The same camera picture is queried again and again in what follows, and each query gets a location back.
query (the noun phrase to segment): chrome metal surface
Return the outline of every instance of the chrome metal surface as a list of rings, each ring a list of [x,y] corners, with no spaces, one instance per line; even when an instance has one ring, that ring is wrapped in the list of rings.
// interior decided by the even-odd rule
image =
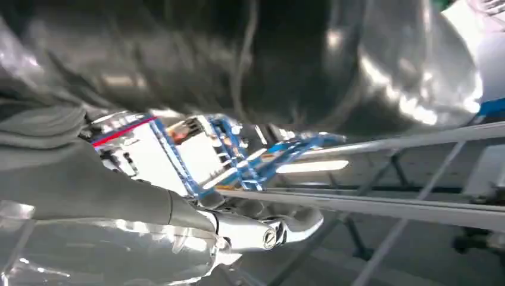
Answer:
[[[230,252],[264,251],[275,246],[276,232],[268,224],[233,213],[212,213],[217,220],[217,234],[228,239]]]
[[[111,219],[0,217],[0,223],[3,285],[193,281],[214,266],[219,239],[199,229]]]
[[[495,231],[505,230],[505,223],[503,223],[505,219],[505,207],[343,195],[280,195],[269,194],[268,192],[256,193],[224,190],[220,190],[219,192],[229,197],[291,203],[327,210],[367,213],[370,215],[399,217]]]
[[[323,224],[324,218],[320,215],[319,219],[312,222],[309,227],[297,228],[297,222],[294,218],[282,217],[265,221],[266,224],[278,230],[278,244],[297,243],[311,237]]]
[[[458,141],[473,141],[480,139],[500,138],[505,135],[505,122],[487,123],[463,127],[453,130],[413,135],[384,140],[368,141],[356,144],[342,145],[333,148],[305,152],[300,158],[316,158],[321,155],[347,155],[365,152],[375,152],[388,149],[402,149]]]
[[[472,58],[429,0],[257,1],[260,17],[244,17],[247,1],[149,3],[7,7],[24,28],[0,21],[2,79],[49,103],[355,135],[454,128],[479,108]],[[254,49],[241,52],[254,18]]]

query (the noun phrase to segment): reflective metal casing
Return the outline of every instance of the reflective metal casing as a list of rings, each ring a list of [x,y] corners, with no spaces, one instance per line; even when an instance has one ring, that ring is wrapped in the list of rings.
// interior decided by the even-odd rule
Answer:
[[[482,95],[465,44],[430,0],[42,1],[11,11],[0,21],[0,77],[44,102],[387,135],[463,125]]]
[[[232,213],[212,212],[217,234],[229,240],[230,252],[270,250],[277,240],[275,230],[266,223]]]
[[[218,237],[114,219],[26,219],[0,204],[3,285],[173,285],[214,265]]]

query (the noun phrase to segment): metal bar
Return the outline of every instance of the metal bar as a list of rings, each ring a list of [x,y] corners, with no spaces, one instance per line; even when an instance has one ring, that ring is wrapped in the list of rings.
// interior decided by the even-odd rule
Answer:
[[[361,235],[358,231],[358,228],[354,223],[354,220],[348,218],[347,220],[345,220],[344,225],[347,228],[349,234],[351,235],[351,239],[353,240],[354,243],[354,248],[356,249],[354,252],[354,256],[361,258],[363,260],[369,260],[370,258],[372,258],[373,250],[365,246],[363,239],[361,238]]]
[[[331,185],[290,185],[290,184],[277,184],[274,188],[268,188],[269,191],[282,192],[284,190],[289,190],[293,192],[356,192],[359,189],[357,185],[340,185],[338,188],[332,188]],[[373,186],[372,191],[374,192],[420,192],[423,189],[422,186]],[[437,186],[433,188],[431,193],[434,194],[460,194],[463,188],[456,186]]]
[[[447,167],[452,163],[454,158],[461,152],[463,147],[465,146],[466,142],[458,142],[453,149],[449,152],[447,157],[444,159],[442,162],[442,165],[438,168],[438,170],[435,172],[433,177],[429,180],[428,184],[421,190],[419,195],[417,196],[418,200],[424,200],[427,198],[427,196],[431,193],[431,190],[435,186],[435,184],[438,182],[440,177],[445,173],[445,170]],[[384,259],[384,257],[388,254],[390,249],[392,249],[394,243],[400,237],[400,234],[404,231],[405,227],[409,224],[408,218],[402,218],[399,222],[397,222],[391,231],[388,233],[387,237],[384,239],[384,241],[380,244],[379,248],[377,249],[376,253],[373,255],[372,259],[367,263],[367,265],[364,267],[363,271],[361,271],[360,275],[354,280],[352,286],[365,286],[368,281],[371,279],[375,269],[379,266],[381,261]]]
[[[330,180],[331,186],[333,188],[335,188],[335,189],[338,188],[338,181],[335,179],[333,174],[331,174],[331,172],[328,172],[328,179]]]
[[[340,195],[270,194],[218,190],[222,195],[277,203],[297,204],[326,210],[367,213],[424,222],[505,231],[505,207],[477,204],[442,203],[419,200],[358,198]]]
[[[401,185],[409,186],[410,185],[409,180],[407,180],[407,176],[405,175],[405,172],[403,172],[403,169],[400,165],[400,158],[398,156],[392,156],[391,164],[393,165],[393,168],[396,171],[396,174],[398,176],[398,179],[400,180]]]
[[[479,139],[499,138],[505,135],[505,122],[488,123],[482,125],[468,126],[458,129],[445,130],[437,133],[427,133],[413,135],[409,137],[399,137],[377,141],[362,142],[356,144],[342,145],[323,150],[305,152],[300,158],[313,158],[321,154],[355,154],[374,152],[387,149],[403,149],[409,147],[419,147],[435,144],[445,144],[460,141],[473,141]]]

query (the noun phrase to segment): screw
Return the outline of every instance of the screw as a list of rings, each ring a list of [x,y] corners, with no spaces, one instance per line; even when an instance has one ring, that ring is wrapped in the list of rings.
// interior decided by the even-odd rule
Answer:
[[[277,235],[275,230],[273,230],[272,228],[267,230],[265,232],[265,235],[263,236],[263,247],[265,249],[271,249],[272,247],[275,246],[276,240]]]

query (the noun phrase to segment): blue rack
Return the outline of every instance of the blue rack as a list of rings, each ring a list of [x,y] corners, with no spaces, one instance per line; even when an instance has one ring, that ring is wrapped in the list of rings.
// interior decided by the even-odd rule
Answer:
[[[241,140],[237,135],[233,134],[232,126],[227,117],[207,116],[207,120],[215,132],[217,139],[221,142],[223,151],[227,159],[230,160],[232,168],[236,170],[218,182],[217,184],[220,186],[235,187],[236,184],[239,184],[243,189],[261,191],[263,190],[262,185],[274,177],[277,169],[281,165],[296,160],[304,152],[313,147],[323,144],[336,145],[341,143],[341,137],[330,134],[319,134],[306,139],[297,137],[291,141],[279,142],[266,150],[265,154],[270,154],[272,156],[274,154],[281,154],[276,156],[272,161],[265,162],[261,157],[247,157],[244,148],[240,145]],[[146,114],[140,119],[122,126],[118,130],[105,134],[94,143],[98,144],[110,138],[117,138],[129,132],[131,129],[146,123],[149,124],[161,148],[173,165],[178,177],[188,190],[189,195],[193,198],[202,198],[214,192],[213,186],[204,189],[193,179],[177,150],[176,144],[171,136],[166,133],[165,126],[160,119],[151,114]],[[230,140],[230,145],[225,144],[225,138]]]

